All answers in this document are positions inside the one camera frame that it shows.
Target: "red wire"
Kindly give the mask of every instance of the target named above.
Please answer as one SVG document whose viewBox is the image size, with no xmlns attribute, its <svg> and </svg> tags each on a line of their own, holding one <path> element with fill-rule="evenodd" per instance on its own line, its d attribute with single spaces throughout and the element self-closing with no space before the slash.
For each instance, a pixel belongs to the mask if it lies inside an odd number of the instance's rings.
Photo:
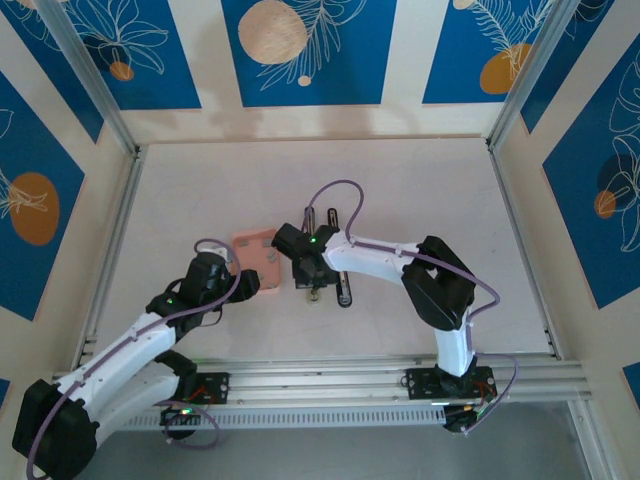
<svg viewBox="0 0 640 480">
<path fill-rule="evenodd" d="M 194 398 L 196 398 L 198 395 L 200 395 L 201 393 L 205 393 L 205 389 L 204 387 L 200 387 L 199 389 L 197 389 L 195 392 L 193 392 L 193 395 L 191 395 L 189 398 L 187 398 L 187 402 L 190 402 L 191 400 L 193 400 Z"/>
<path fill-rule="evenodd" d="M 480 402 L 484 404 L 484 386 L 480 382 L 473 382 L 480 389 Z"/>
<path fill-rule="evenodd" d="M 495 388 L 493 388 L 491 385 L 489 385 L 487 382 L 482 382 L 482 384 L 487 387 L 487 390 L 489 390 L 489 392 L 491 392 L 491 395 L 493 395 L 494 397 L 496 396 L 496 390 Z"/>
</svg>

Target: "cable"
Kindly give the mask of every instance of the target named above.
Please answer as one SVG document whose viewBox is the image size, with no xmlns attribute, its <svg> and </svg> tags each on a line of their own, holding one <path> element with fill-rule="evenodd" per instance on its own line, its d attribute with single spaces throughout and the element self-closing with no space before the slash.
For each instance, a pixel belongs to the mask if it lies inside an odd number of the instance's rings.
<svg viewBox="0 0 640 480">
<path fill-rule="evenodd" d="M 215 238 L 203 238 L 201 240 L 198 240 L 193 246 L 193 249 L 195 250 L 195 252 L 199 253 L 198 247 L 201 244 L 206 243 L 206 242 L 212 242 L 212 243 L 215 243 L 215 244 L 217 244 L 217 245 L 219 245 L 221 247 L 226 248 L 227 251 L 233 257 L 234 262 L 236 262 L 236 266 L 238 268 L 238 271 L 239 272 L 242 271 L 241 266 L 240 266 L 240 260 L 238 259 L 238 256 L 236 255 L 236 253 L 233 251 L 233 249 L 229 245 L 227 245 L 224 242 L 221 242 L 220 240 L 217 240 Z M 238 284 L 239 283 L 240 283 L 240 275 L 236 275 L 235 281 L 233 282 L 233 285 L 231 285 L 231 288 L 229 289 L 229 291 L 227 293 L 225 293 L 219 299 L 214 300 L 213 302 L 211 302 L 211 303 L 209 303 L 207 305 L 204 305 L 202 307 L 192 308 L 192 309 L 189 309 L 189 310 L 185 310 L 183 312 L 172 313 L 171 315 L 167 315 L 166 317 L 163 317 L 163 318 L 161 318 L 159 320 L 156 320 L 155 322 L 150 323 L 146 327 L 141 328 L 140 330 L 138 330 L 136 332 L 136 338 L 135 339 L 132 338 L 131 336 L 125 338 L 120 343 L 115 345 L 111 350 L 109 350 L 107 353 L 105 353 L 104 356 L 102 358 L 100 358 L 100 360 L 98 360 L 91 368 L 89 368 L 86 372 L 84 372 L 82 374 L 82 380 L 81 381 L 80 380 L 76 380 L 69 387 L 69 389 L 62 394 L 60 399 L 58 399 L 58 401 L 55 403 L 53 408 L 49 411 L 49 413 L 45 417 L 44 421 L 42 422 L 42 425 L 40 425 L 40 428 L 38 429 L 38 432 L 36 433 L 36 436 L 33 439 L 33 444 L 31 445 L 31 450 L 29 450 L 29 456 L 27 457 L 27 472 L 26 472 L 27 473 L 27 479 L 28 480 L 47 480 L 49 478 L 48 475 L 43 475 L 41 477 L 36 477 L 34 475 L 34 473 L 33 473 L 33 468 L 35 467 L 36 452 L 38 451 L 38 448 L 40 447 L 40 442 L 42 442 L 42 437 L 44 437 L 44 434 L 47 431 L 47 428 L 49 428 L 49 425 L 53 421 L 53 418 L 56 416 L 56 414 L 58 413 L 60 408 L 62 408 L 62 405 L 64 404 L 64 402 L 71 395 L 73 395 L 73 393 L 80 386 L 84 385 L 84 382 L 89 377 L 91 377 L 91 375 L 93 375 L 96 372 L 96 370 L 98 370 L 102 365 L 104 365 L 107 361 L 109 361 L 109 359 L 111 359 L 116 353 L 118 353 L 124 347 L 129 345 L 129 343 L 137 340 L 137 337 L 139 337 L 140 335 L 144 335 L 148 331 L 153 330 L 154 328 L 156 328 L 156 327 L 158 327 L 160 325 L 164 325 L 167 322 L 169 322 L 170 320 L 174 320 L 174 319 L 180 318 L 180 317 L 185 317 L 187 315 L 195 315 L 197 313 L 202 313 L 202 312 L 206 312 L 206 311 L 209 311 L 209 310 L 213 310 L 214 308 L 218 307 L 219 305 L 222 305 L 224 302 L 226 302 L 229 299 L 229 297 L 231 297 L 231 295 L 233 295 L 233 292 L 235 291 L 236 288 L 238 288 Z"/>
<path fill-rule="evenodd" d="M 334 180 L 333 182 L 330 182 L 328 184 L 326 184 L 324 187 L 322 187 L 320 190 L 318 190 L 315 195 L 313 195 L 313 197 L 311 197 L 311 200 L 309 201 L 309 205 L 307 205 L 307 207 L 305 208 L 305 218 L 302 222 L 302 230 L 305 229 L 306 223 L 307 223 L 307 212 L 309 211 L 309 209 L 313 206 L 314 202 L 317 200 L 317 198 L 320 196 L 320 194 L 322 194 L 325 190 L 327 190 L 328 188 L 333 187 L 334 185 L 339 185 L 339 184 L 347 184 L 347 185 L 353 185 L 354 187 L 356 187 L 358 189 L 358 192 L 360 193 L 360 200 L 358 201 L 358 206 L 356 207 L 356 209 L 354 210 L 354 212 L 351 214 L 351 218 L 349 218 L 349 221 L 347 222 L 347 225 L 344 229 L 344 233 L 345 236 L 347 238 L 347 241 L 351 244 L 354 245 L 356 247 L 363 247 L 363 248 L 369 248 L 371 250 L 379 250 L 382 252 L 387 252 L 387 253 L 393 253 L 396 254 L 396 249 L 392 248 L 392 247 L 385 247 L 382 245 L 375 245 L 373 243 L 367 243 L 367 242 L 360 242 L 358 240 L 352 241 L 351 239 L 351 226 L 353 225 L 354 220 L 356 219 L 356 217 L 358 216 L 358 214 L 360 213 L 360 210 L 362 209 L 362 205 L 364 204 L 364 190 L 363 188 L 360 186 L 359 183 L 353 181 L 353 180 L 349 180 L 349 179 L 340 179 L 340 180 Z M 498 294 L 498 292 L 493 289 L 489 284 L 483 282 L 482 280 L 480 280 L 479 278 L 475 277 L 474 275 L 470 274 L 469 272 L 466 272 L 454 265 L 451 265 L 447 262 L 443 262 L 442 260 L 439 260 L 437 258 L 431 257 L 430 255 L 425 255 L 422 253 L 415 253 L 415 252 L 409 252 L 407 250 L 402 250 L 400 252 L 401 256 L 407 256 L 407 257 L 412 257 L 412 258 L 418 258 L 420 260 L 429 262 L 437 267 L 440 268 L 444 268 L 446 270 L 449 270 L 450 272 L 455 273 L 456 275 L 461 276 L 462 278 L 465 278 L 467 280 L 469 280 L 470 282 L 475 283 L 476 285 L 478 285 L 479 287 L 483 288 L 484 290 L 486 290 L 492 297 L 493 300 L 490 301 L 489 303 L 482 305 L 480 308 L 478 308 L 477 310 L 472 311 L 471 313 L 469 313 L 469 315 L 467 316 L 467 338 L 469 341 L 469 348 L 471 348 L 471 331 L 470 331 L 470 322 L 471 320 L 483 313 L 486 312 L 487 310 L 489 310 L 490 308 L 495 307 L 496 305 L 498 305 L 500 303 L 500 295 Z M 511 377 L 511 380 L 509 381 L 509 384 L 507 385 L 507 387 L 504 389 L 504 391 L 498 396 L 498 398 L 495 400 L 495 402 L 493 403 L 493 405 L 486 407 L 486 409 L 484 410 L 484 415 L 482 415 L 475 424 L 473 424 L 471 427 L 469 427 L 466 431 L 464 431 L 465 435 L 468 435 L 471 431 L 473 431 L 480 423 L 482 423 L 490 414 L 491 412 L 493 412 L 496 407 L 498 405 L 500 405 L 500 403 L 502 403 L 502 400 L 504 399 L 504 397 L 506 395 L 508 395 L 509 390 L 511 390 L 511 387 L 513 386 L 513 384 L 515 383 L 516 379 L 518 378 L 518 371 L 519 371 L 519 365 L 518 365 L 518 360 L 515 357 L 509 356 L 509 355 L 501 355 L 501 354 L 484 354 L 484 353 L 477 353 L 476 355 L 478 357 L 504 357 L 504 358 L 508 358 L 510 360 L 512 360 L 514 363 L 514 372 L 513 372 L 513 377 Z"/>
<path fill-rule="evenodd" d="M 476 420 L 476 423 L 471 425 L 466 430 L 463 430 L 463 433 L 465 435 L 469 435 L 473 430 L 478 428 L 478 425 L 480 425 L 482 422 L 484 422 L 486 420 L 486 418 L 489 415 L 491 415 L 491 413 L 498 407 L 498 405 L 500 405 L 502 403 L 502 401 L 509 395 L 509 391 L 511 390 L 511 387 L 513 387 L 513 384 L 518 379 L 518 374 L 520 373 L 520 364 L 518 363 L 518 359 L 516 357 L 511 356 L 511 355 L 506 355 L 506 354 L 502 354 L 502 353 L 478 353 L 478 352 L 476 352 L 476 356 L 478 358 L 506 358 L 508 360 L 511 360 L 513 362 L 513 375 L 511 376 L 511 380 L 509 380 L 509 383 L 507 384 L 505 389 L 502 391 L 502 393 L 500 395 L 498 395 L 498 398 L 496 398 L 496 400 L 491 405 L 489 405 L 486 409 L 483 410 L 482 416 L 480 416 Z"/>
<path fill-rule="evenodd" d="M 351 214 L 351 217 L 349 218 L 349 221 L 347 222 L 347 225 L 344 229 L 344 234 L 347 237 L 347 241 L 349 243 L 351 243 L 352 245 L 356 246 L 356 247 L 364 247 L 364 248 L 369 248 L 371 250 L 379 250 L 381 252 L 387 252 L 387 253 L 396 253 L 396 250 L 392 247 L 385 247 L 382 245 L 375 245 L 373 243 L 366 243 L 366 242 L 359 242 L 359 241 L 352 241 L 351 240 L 351 225 L 353 225 L 354 220 L 356 219 L 356 217 L 358 216 L 358 214 L 360 213 L 360 210 L 362 209 L 362 205 L 364 204 L 364 190 L 363 188 L 360 186 L 359 183 L 353 181 L 353 180 L 349 180 L 349 179 L 340 179 L 340 180 L 334 180 L 333 182 L 329 182 L 327 183 L 324 187 L 322 187 L 320 190 L 318 190 L 315 195 L 313 197 L 311 197 L 311 200 L 309 201 L 309 205 L 307 205 L 307 207 L 305 208 L 305 218 L 302 221 L 302 229 L 304 230 L 306 227 L 306 223 L 307 223 L 307 215 L 306 213 L 309 211 L 309 209 L 313 206 L 313 204 L 315 203 L 315 201 L 317 200 L 317 198 L 320 196 L 320 194 L 322 194 L 325 190 L 327 190 L 328 188 L 331 188 L 335 185 L 339 185 L 339 184 L 347 184 L 347 185 L 353 185 L 354 187 L 356 187 L 358 189 L 358 192 L 360 193 L 360 200 L 358 201 L 358 206 L 356 207 L 356 209 L 353 211 L 353 213 Z M 500 303 L 500 295 L 498 294 L 498 292 L 496 292 L 493 288 L 491 288 L 487 283 L 483 282 L 482 280 L 480 280 L 479 278 L 475 277 L 474 275 L 470 274 L 469 272 L 466 272 L 458 267 L 455 267 L 447 262 L 443 262 L 442 260 L 439 260 L 437 258 L 431 257 L 429 255 L 425 255 L 422 253 L 415 253 L 415 252 L 408 252 L 406 250 L 402 250 L 400 252 L 401 256 L 405 256 L 405 257 L 413 257 L 413 258 L 418 258 L 420 260 L 429 262 L 433 265 L 436 265 L 440 268 L 444 268 L 446 270 L 449 270 L 450 272 L 455 273 L 456 275 L 461 276 L 462 278 L 465 278 L 467 280 L 469 280 L 470 282 L 475 283 L 476 285 L 478 285 L 479 287 L 483 288 L 484 290 L 486 290 L 492 297 L 493 300 L 490 301 L 489 303 L 481 306 L 480 308 L 478 308 L 477 310 L 472 311 L 469 316 L 467 317 L 467 322 L 470 322 L 472 318 L 474 318 L 476 315 L 481 314 L 482 312 L 485 312 L 487 310 L 489 310 L 490 308 L 495 307 L 496 305 L 498 305 Z"/>
<path fill-rule="evenodd" d="M 216 422 L 215 418 L 213 418 L 213 416 L 209 412 L 207 412 L 203 408 L 200 408 L 197 405 L 193 405 L 193 404 L 187 403 L 187 402 L 180 402 L 180 401 L 177 401 L 177 400 L 163 400 L 162 402 L 156 403 L 156 407 L 173 407 L 173 406 L 178 406 L 178 407 L 181 407 L 181 408 L 190 408 L 190 409 L 194 410 L 196 413 L 198 413 L 198 415 L 202 415 L 202 417 L 204 417 L 207 420 L 209 420 L 209 422 L 213 425 L 213 427 L 214 427 L 214 429 L 216 431 L 216 439 L 213 442 L 208 443 L 206 445 L 189 445 L 188 443 L 174 441 L 173 438 L 169 437 L 169 425 L 176 418 L 180 418 L 181 417 L 181 415 L 176 415 L 175 417 L 173 417 L 170 420 L 168 420 L 167 423 L 165 423 L 165 425 L 164 425 L 163 433 L 164 433 L 165 437 L 167 437 L 167 443 L 169 443 L 170 445 L 175 445 L 176 447 L 179 447 L 179 448 L 184 448 L 185 450 L 200 450 L 200 451 L 210 450 L 210 449 L 214 448 L 217 445 L 218 438 L 219 438 L 219 435 L 220 435 L 220 426 Z"/>
<path fill-rule="evenodd" d="M 473 384 L 480 390 L 480 405 L 484 405 L 484 385 L 480 382 L 473 382 Z"/>
<path fill-rule="evenodd" d="M 220 320 L 222 320 L 222 307 L 220 307 L 220 314 L 218 315 L 218 318 L 216 319 L 215 322 L 207 323 L 206 325 L 200 325 L 198 328 L 213 327 L 213 326 L 219 324 Z"/>
</svg>

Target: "tan circle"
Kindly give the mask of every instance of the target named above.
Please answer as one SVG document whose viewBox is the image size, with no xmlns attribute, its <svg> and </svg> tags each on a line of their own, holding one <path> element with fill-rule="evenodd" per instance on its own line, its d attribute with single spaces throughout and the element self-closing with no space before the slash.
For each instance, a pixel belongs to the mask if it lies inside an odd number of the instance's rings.
<svg viewBox="0 0 640 480">
<path fill-rule="evenodd" d="M 476 3 L 476 0 L 453 0 L 453 8 L 466 10 L 474 3 Z"/>
<path fill-rule="evenodd" d="M 62 2 L 66 2 L 68 0 L 58 0 L 58 3 L 62 3 Z M 36 6 L 33 4 L 33 0 L 16 0 L 16 2 L 24 5 L 27 8 L 30 8 L 31 10 L 35 10 Z"/>
<path fill-rule="evenodd" d="M 596 195 L 596 201 L 593 206 L 600 218 L 610 218 L 616 213 L 616 196 L 609 190 L 603 190 Z"/>
<path fill-rule="evenodd" d="M 531 45 L 520 43 L 498 53 L 489 60 L 480 74 L 480 88 L 486 93 L 499 95 L 511 90 L 517 74 L 529 55 Z"/>
<path fill-rule="evenodd" d="M 128 82 L 133 79 L 133 68 L 123 62 L 113 62 L 109 67 L 109 72 L 121 82 Z"/>
<path fill-rule="evenodd" d="M 304 22 L 278 0 L 262 0 L 247 10 L 238 24 L 238 35 L 247 55 L 263 65 L 288 62 L 307 45 Z"/>
<path fill-rule="evenodd" d="M 37 247 L 46 245 L 55 235 L 60 219 L 60 202 L 56 187 L 44 175 L 32 172 L 18 176 L 11 186 L 20 191 L 20 194 L 16 194 L 9 189 L 9 195 L 13 200 L 20 199 L 23 194 L 31 199 L 46 195 L 43 201 L 38 202 L 39 208 L 22 203 L 18 208 L 10 210 L 11 223 L 20 238 Z"/>
</svg>

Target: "enclosure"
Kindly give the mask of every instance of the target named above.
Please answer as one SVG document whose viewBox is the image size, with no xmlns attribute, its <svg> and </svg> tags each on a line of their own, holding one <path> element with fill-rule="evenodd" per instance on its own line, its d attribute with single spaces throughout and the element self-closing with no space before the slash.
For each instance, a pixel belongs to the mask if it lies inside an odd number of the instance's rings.
<svg viewBox="0 0 640 480">
<path fill-rule="evenodd" d="M 232 244 L 263 289 L 174 348 L 229 375 L 207 405 L 219 431 L 175 427 L 221 441 L 168 446 L 149 406 L 78 478 L 640 476 L 638 2 L 0 10 L 3 478 L 24 477 L 26 389 L 112 348 L 201 238 Z M 408 369 L 443 352 L 401 285 L 352 272 L 343 308 L 271 249 L 341 179 L 362 209 L 336 185 L 316 225 L 334 208 L 341 228 L 357 213 L 354 238 L 441 238 L 500 295 L 475 317 L 492 301 L 478 283 L 466 332 L 509 395 L 468 437 L 441 429 L 459 399 L 410 392 Z M 258 261 L 245 239 L 264 231 Z"/>
</svg>

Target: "orange circle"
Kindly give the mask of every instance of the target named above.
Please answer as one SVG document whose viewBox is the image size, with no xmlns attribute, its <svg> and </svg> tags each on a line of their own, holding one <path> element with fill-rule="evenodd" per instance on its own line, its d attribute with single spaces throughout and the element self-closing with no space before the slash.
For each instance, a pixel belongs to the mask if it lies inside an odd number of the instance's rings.
<svg viewBox="0 0 640 480">
<path fill-rule="evenodd" d="M 37 247 L 49 243 L 60 219 L 60 201 L 53 183 L 40 173 L 23 173 L 9 187 L 9 198 L 15 204 L 10 209 L 11 223 L 20 238 Z"/>
<path fill-rule="evenodd" d="M 616 213 L 616 196 L 609 190 L 603 190 L 596 195 L 593 206 L 600 218 L 607 219 Z"/>
<path fill-rule="evenodd" d="M 121 82 L 133 79 L 133 68 L 123 62 L 113 62 L 109 67 L 109 72 Z"/>
<path fill-rule="evenodd" d="M 511 90 L 529 50 L 531 45 L 519 43 L 494 55 L 482 69 L 480 88 L 490 95 L 500 95 Z"/>
</svg>

